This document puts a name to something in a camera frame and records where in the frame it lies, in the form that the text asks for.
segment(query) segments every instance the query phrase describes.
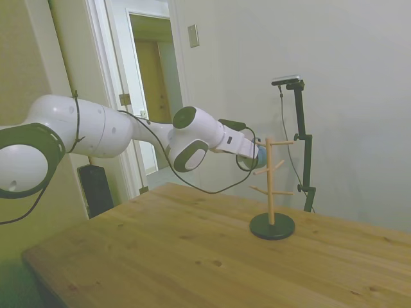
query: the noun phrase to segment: floor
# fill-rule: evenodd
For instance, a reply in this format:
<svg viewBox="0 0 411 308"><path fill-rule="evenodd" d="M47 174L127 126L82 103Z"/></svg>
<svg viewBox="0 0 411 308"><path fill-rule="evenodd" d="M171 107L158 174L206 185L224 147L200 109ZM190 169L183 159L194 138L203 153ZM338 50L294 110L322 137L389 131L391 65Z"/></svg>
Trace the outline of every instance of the floor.
<svg viewBox="0 0 411 308"><path fill-rule="evenodd" d="M194 184L194 173L179 173L183 179L187 182ZM185 185L179 178L175 176L170 167L165 167L158 170L157 172L151 173L147 176L148 188L149 190L155 189L158 186L164 185L165 183L176 183Z"/></svg>

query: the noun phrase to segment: wood grain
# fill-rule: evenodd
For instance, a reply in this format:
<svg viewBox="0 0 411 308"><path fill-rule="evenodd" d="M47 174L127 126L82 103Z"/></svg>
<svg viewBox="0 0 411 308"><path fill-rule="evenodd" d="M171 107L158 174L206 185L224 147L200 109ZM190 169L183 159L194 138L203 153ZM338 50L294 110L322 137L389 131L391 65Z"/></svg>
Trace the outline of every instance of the wood grain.
<svg viewBox="0 0 411 308"><path fill-rule="evenodd" d="M293 196L294 193L292 191L272 191L272 194L283 194L285 196Z"/></svg>
<svg viewBox="0 0 411 308"><path fill-rule="evenodd" d="M294 144L294 141L279 141L279 142L270 142L272 146L285 146L287 144Z"/></svg>
<svg viewBox="0 0 411 308"><path fill-rule="evenodd" d="M284 164L284 162L285 162L285 160L280 161L278 164L276 164L274 166L274 168L272 168L272 171L275 171L278 168L280 168ZM253 175L260 175L261 173L264 173L264 172L267 172L267 171L268 171L268 169L262 169L262 170L253 172Z"/></svg>
<svg viewBox="0 0 411 308"><path fill-rule="evenodd" d="M250 187L251 189L255 190L255 191L258 191L259 193L268 194L267 191L264 191L264 190L258 188L257 186L251 185L251 186L249 186L249 187Z"/></svg>
<svg viewBox="0 0 411 308"><path fill-rule="evenodd" d="M411 235L282 207L294 235L265 241L266 203L167 184L24 253L67 307L409 308Z"/></svg>
<svg viewBox="0 0 411 308"><path fill-rule="evenodd" d="M267 150L267 195L268 195L268 223L270 225L274 225L275 223L275 216L274 216L274 207L275 207L275 196L273 195L272 191L274 190L274 177L273 177L273 168L272 168L272 161L273 161L273 149L270 146L273 140L270 138L265 139L265 148Z"/></svg>

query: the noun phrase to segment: door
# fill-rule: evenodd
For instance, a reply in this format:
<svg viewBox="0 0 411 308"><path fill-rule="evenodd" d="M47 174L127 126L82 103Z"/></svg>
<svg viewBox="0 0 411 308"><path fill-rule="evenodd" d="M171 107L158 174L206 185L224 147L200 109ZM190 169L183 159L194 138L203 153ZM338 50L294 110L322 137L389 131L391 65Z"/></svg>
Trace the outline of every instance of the door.
<svg viewBox="0 0 411 308"><path fill-rule="evenodd" d="M171 123L158 43L136 40L136 49L148 116L155 122Z"/></svg>
<svg viewBox="0 0 411 308"><path fill-rule="evenodd" d="M147 117L148 110L134 45L130 14L168 18L168 4L156 0L105 0L105 4L124 93L130 94L131 109L134 115ZM144 176L146 176L159 169L157 156L151 144L138 143L141 149Z"/></svg>

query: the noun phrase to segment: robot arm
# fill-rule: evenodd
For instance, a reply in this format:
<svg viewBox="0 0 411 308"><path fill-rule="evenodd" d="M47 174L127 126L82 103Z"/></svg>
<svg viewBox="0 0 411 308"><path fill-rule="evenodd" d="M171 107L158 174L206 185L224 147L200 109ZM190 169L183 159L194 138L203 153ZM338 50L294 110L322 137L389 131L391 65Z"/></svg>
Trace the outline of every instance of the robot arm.
<svg viewBox="0 0 411 308"><path fill-rule="evenodd" d="M78 124L78 136L83 139L76 144ZM0 126L0 198L23 198L40 191L74 145L73 153L109 158L121 154L132 139L149 142L159 152L162 146L179 172L198 167L208 150L252 161L259 153L243 133L199 108L185 107L177 112L173 124L161 124L136 121L82 99L78 99L77 111L73 98L47 95L34 102L22 124Z"/></svg>

